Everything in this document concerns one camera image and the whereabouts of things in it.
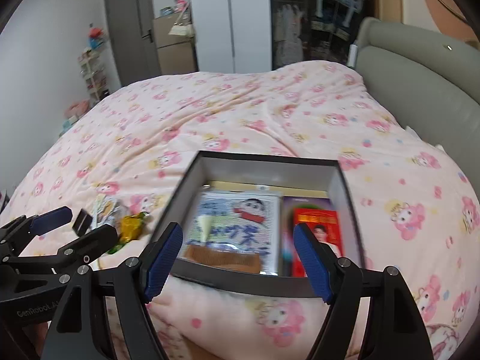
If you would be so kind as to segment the black open storage box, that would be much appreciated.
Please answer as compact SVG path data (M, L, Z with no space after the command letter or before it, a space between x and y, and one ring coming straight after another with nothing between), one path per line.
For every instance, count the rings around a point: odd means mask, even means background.
M290 223L293 200L332 210L339 222L339 249L356 265L365 252L346 177L338 161L261 154L199 151L151 235L157 241L168 224L183 229L183 245L172 275L232 293L264 297L313 297L304 277L286 273L294 256ZM256 274L212 267L187 259L188 246L259 258Z

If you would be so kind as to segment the red portrait packet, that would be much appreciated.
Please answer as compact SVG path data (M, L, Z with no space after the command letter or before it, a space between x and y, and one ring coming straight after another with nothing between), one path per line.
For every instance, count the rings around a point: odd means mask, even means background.
M320 243L327 244L339 258L343 256L343 242L335 211L307 208L295 209L294 225L306 224L311 233ZM293 262L293 277L305 277L306 272L295 250Z

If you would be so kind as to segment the grey door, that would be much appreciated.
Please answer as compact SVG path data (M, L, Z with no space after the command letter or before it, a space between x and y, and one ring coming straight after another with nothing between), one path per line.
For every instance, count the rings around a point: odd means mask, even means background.
M152 0L104 0L115 68L122 86L157 77Z

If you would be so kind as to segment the white wardrobe panel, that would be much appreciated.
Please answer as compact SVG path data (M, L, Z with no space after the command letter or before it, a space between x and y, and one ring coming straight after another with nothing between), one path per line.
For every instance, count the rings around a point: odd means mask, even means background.
M270 0L190 0L201 72L272 70Z

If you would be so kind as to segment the white handbag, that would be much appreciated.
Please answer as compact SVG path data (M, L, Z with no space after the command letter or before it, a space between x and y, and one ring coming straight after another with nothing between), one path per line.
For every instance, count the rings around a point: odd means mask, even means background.
M191 18L191 5L189 3L185 4L185 6L182 8L180 15L177 17L168 34L170 36L183 38L194 37L194 26Z

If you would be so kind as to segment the round photo card package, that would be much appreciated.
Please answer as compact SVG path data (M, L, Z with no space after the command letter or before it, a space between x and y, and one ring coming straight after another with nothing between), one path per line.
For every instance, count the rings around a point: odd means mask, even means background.
M120 233L120 223L123 217L129 215L128 207L122 201L113 196L98 194L95 198L90 229L108 224Z

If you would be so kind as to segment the open dark closet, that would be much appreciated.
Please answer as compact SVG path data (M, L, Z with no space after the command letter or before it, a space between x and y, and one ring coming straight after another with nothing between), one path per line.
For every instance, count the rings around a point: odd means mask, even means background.
M271 0L272 66L309 60L347 64L374 0Z

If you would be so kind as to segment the brown wooden comb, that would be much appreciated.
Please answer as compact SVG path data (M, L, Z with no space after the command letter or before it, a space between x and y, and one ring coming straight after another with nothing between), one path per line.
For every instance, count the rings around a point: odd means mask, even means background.
M184 258L193 263L234 272L259 274L262 268L258 253L216 250L201 245L188 245Z

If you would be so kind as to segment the yellow green snack packet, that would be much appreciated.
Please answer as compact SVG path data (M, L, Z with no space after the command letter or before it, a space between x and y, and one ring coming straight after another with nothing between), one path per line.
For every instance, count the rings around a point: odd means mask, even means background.
M115 254L131 241L137 240L146 227L146 223L150 217L147 211L141 211L137 214L126 215L120 220L119 240L107 253Z

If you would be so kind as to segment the beige cabinet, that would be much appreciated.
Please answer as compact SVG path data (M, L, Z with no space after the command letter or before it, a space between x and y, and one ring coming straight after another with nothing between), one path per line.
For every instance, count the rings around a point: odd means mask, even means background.
M197 71L194 46L190 38L170 35L177 15L153 20L154 42L162 75L187 74Z

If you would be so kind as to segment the pink cartoon print blanket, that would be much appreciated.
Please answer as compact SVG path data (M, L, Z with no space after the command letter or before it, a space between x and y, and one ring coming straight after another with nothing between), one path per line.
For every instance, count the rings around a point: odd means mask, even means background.
M143 80L106 97L29 170L1 222L98 195L158 219L199 150L324 158L346 176L372 269L398 267L436 359L479 312L479 200L447 153L405 131L337 63Z

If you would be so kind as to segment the cartoon diamond painting kit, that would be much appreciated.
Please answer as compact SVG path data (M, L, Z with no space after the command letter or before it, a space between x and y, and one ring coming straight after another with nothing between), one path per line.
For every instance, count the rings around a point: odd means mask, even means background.
M275 194L208 190L189 213L181 258L188 245L258 254L263 275L277 275L281 198Z

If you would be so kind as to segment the white shelf rack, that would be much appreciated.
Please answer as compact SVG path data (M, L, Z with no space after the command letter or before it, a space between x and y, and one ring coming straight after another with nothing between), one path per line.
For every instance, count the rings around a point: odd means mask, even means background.
M103 51L106 49L107 36L101 27L89 24L87 47L83 49L77 61L80 75L89 94L89 103L93 107L110 94Z

